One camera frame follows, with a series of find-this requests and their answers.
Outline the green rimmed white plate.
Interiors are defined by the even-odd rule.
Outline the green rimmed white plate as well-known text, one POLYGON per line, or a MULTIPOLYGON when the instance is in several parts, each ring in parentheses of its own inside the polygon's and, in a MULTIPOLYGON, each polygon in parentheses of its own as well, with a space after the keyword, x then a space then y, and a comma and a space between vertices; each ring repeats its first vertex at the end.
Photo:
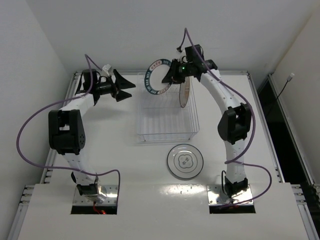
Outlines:
POLYGON ((147 69, 144 76, 144 87, 151 95, 164 94, 172 85, 169 83, 162 83, 165 75, 168 73, 172 62, 168 59, 155 60, 147 69))

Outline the orange sunburst plate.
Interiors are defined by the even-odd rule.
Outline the orange sunburst plate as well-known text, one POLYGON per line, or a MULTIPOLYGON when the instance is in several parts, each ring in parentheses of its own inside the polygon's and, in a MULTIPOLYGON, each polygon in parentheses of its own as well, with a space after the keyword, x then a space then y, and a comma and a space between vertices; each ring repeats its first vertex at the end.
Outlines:
POLYGON ((190 77, 186 77, 179 88, 179 103, 181 108, 185 108, 190 95, 190 77))

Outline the grey rimmed white plate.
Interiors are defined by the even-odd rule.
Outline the grey rimmed white plate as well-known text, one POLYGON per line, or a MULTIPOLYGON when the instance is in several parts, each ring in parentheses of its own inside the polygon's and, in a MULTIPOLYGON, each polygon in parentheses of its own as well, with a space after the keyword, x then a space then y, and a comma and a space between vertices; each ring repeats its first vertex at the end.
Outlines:
POLYGON ((196 178, 204 167, 204 158, 198 148, 191 144, 178 144, 166 156, 166 166, 172 176, 189 181, 196 178))

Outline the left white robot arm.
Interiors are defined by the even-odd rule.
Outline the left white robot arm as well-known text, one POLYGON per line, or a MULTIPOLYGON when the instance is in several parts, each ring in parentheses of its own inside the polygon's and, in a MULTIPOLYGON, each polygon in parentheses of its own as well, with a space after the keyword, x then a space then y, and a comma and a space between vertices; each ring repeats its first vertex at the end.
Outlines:
POLYGON ((83 116, 94 107, 102 95, 111 95, 117 102, 132 97, 126 89, 136 85, 125 79, 116 69, 85 69, 78 78, 74 99, 66 106, 51 110, 48 114, 48 136, 50 148, 64 157, 71 169, 71 178, 80 196, 94 203, 107 199, 107 189, 99 183, 84 147, 86 134, 83 116))

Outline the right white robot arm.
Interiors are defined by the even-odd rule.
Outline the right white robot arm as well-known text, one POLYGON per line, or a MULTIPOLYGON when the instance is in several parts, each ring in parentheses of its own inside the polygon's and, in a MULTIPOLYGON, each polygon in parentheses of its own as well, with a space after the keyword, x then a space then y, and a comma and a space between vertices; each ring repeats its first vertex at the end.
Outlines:
POLYGON ((247 103, 240 102, 223 85, 218 67, 210 59, 205 64, 182 62, 173 59, 163 82, 182 84, 186 78, 196 78, 210 93, 217 103, 222 117, 217 130, 226 149, 226 173, 223 191, 231 198, 248 187, 244 168, 245 139, 251 128, 251 110, 247 103))

